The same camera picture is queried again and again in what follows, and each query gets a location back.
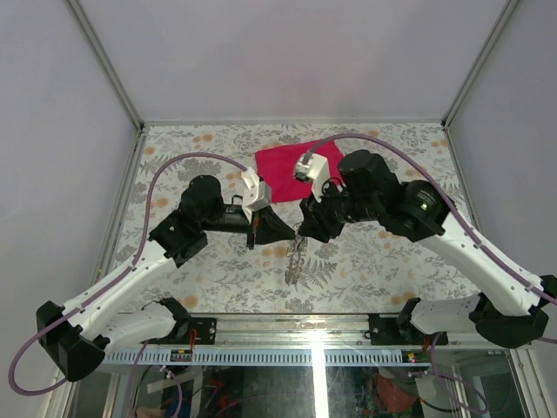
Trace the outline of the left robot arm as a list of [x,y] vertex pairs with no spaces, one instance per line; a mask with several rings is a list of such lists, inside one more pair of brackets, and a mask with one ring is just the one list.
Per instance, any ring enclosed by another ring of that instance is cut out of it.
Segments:
[[254,208],[225,203],[215,177],[195,177],[178,208],[149,232],[138,254],[62,306],[47,301],[38,308],[39,343],[67,381],[82,380],[107,354],[139,342],[179,344],[191,338],[191,315],[173,297],[135,313],[122,309],[204,249],[209,232],[244,234],[248,248],[294,238],[295,232],[272,210],[265,182],[248,186],[244,196],[256,200]]

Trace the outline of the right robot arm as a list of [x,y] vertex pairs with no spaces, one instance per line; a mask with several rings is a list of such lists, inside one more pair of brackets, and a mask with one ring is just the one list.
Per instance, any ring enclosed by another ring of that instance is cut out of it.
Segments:
[[295,165],[297,180],[311,186],[300,203],[299,234],[326,243],[344,225],[378,222],[387,232],[438,254],[479,289],[461,299],[410,299],[396,318],[398,336],[416,343],[436,333],[475,332],[504,348],[538,340],[549,320],[544,296],[556,295],[556,278],[537,276],[512,262],[452,211],[425,180],[400,182],[385,160],[368,150],[344,156],[335,183],[328,161],[307,153]]

